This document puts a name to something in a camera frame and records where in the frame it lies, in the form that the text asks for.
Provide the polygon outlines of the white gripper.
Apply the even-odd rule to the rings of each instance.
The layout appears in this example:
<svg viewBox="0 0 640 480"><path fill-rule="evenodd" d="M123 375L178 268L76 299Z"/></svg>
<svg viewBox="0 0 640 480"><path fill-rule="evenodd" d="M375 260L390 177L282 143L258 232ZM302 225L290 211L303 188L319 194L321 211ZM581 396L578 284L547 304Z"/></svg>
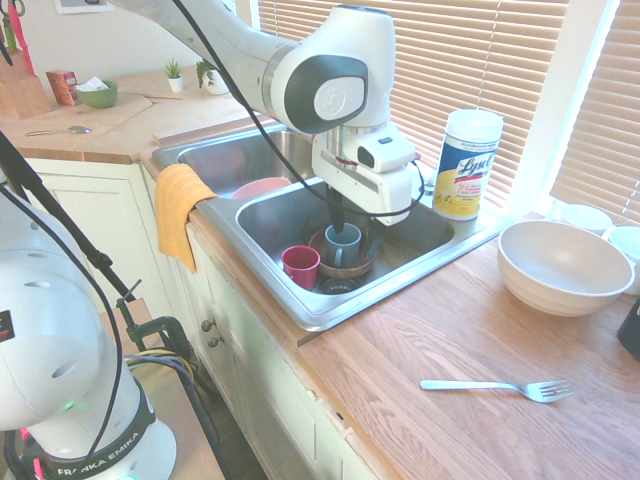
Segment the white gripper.
<svg viewBox="0 0 640 480"><path fill-rule="evenodd" d="M339 153L330 150L326 134L312 140L312 169L328 185L334 231L344 230L343 196L374 216L367 221L363 240L366 260L377 254L385 225L395 225L409 214L412 178L407 164L415 154L414 145L402 134L348 135Z"/></svg>

